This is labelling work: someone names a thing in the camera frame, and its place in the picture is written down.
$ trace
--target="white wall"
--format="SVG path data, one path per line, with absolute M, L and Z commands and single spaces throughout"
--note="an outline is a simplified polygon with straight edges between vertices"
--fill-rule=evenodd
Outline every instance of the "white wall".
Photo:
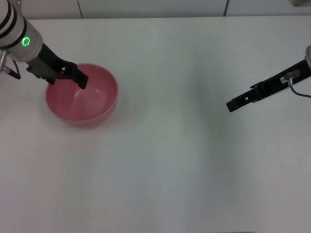
M 27 19 L 81 18 L 77 0 L 23 0 Z
M 222 16 L 226 0 L 79 0 L 83 18 Z
M 311 15 L 311 6 L 294 7 L 288 0 L 230 0 L 227 16 Z

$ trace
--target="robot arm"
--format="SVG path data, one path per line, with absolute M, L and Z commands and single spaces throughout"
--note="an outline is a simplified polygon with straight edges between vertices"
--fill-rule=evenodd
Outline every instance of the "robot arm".
M 85 89 L 88 76 L 77 65 L 57 57 L 43 43 L 41 34 L 21 12 L 21 0 L 0 0 L 0 72 L 17 74 L 5 66 L 9 56 L 17 62 L 26 62 L 27 71 L 50 84 L 55 79 L 70 79 Z
M 251 86 L 251 90 L 235 97 L 227 103 L 230 112 L 257 101 L 263 100 L 280 91 L 290 88 L 296 95 L 310 97 L 297 93 L 293 85 L 311 76 L 311 46 L 306 49 L 306 57 L 301 62 L 278 73 L 277 75 Z

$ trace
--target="green led light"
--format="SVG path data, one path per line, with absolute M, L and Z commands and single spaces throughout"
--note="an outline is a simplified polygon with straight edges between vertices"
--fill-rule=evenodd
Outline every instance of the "green led light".
M 30 44 L 30 39 L 29 37 L 24 37 L 23 40 L 21 41 L 21 44 L 23 46 L 28 46 Z

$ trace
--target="bowl rim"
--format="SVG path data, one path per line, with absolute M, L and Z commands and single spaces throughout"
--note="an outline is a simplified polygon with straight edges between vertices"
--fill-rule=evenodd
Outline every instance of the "bowl rim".
M 111 110 L 113 110 L 117 104 L 117 100 L 118 100 L 118 96 L 119 96 L 119 84 L 118 84 L 118 81 L 116 79 L 116 77 L 106 68 L 102 67 L 102 66 L 99 66 L 99 65 L 96 65 L 96 64 L 91 64 L 91 63 L 79 63 L 77 64 L 78 68 L 79 66 L 81 65 L 91 65 L 91 66 L 95 66 L 95 67 L 99 67 L 101 69 L 104 69 L 105 71 L 107 71 L 113 78 L 113 80 L 115 81 L 116 85 L 117 85 L 117 94 L 115 96 L 115 99 L 113 100 L 112 104 L 109 106 L 109 108 L 107 110 L 105 110 L 103 113 L 101 113 L 100 115 L 96 116 L 96 117 L 93 117 L 91 119 L 88 119 L 88 120 L 68 120 L 66 118 L 63 118 L 62 116 L 59 116 L 57 115 L 51 108 L 51 106 L 49 105 L 49 102 L 48 102 L 48 98 L 47 98 L 47 94 L 48 94 L 48 89 L 52 86 L 52 84 L 48 84 L 47 85 L 47 88 L 45 90 L 45 102 L 47 103 L 47 106 L 49 107 L 49 110 L 58 118 L 62 119 L 63 121 L 66 121 L 66 122 L 69 122 L 69 123 L 89 123 L 90 121 L 95 121 L 95 120 L 98 120 L 100 119 L 101 117 L 105 116 L 107 113 L 109 113 Z

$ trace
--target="white tabletop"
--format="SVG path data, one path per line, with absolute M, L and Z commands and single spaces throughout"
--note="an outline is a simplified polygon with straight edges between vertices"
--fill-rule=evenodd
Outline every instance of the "white tabletop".
M 74 128 L 25 64 L 1 74 L 1 232 L 310 231 L 311 100 L 226 102 L 304 59 L 311 17 L 32 23 L 61 58 L 109 69 L 120 99 Z

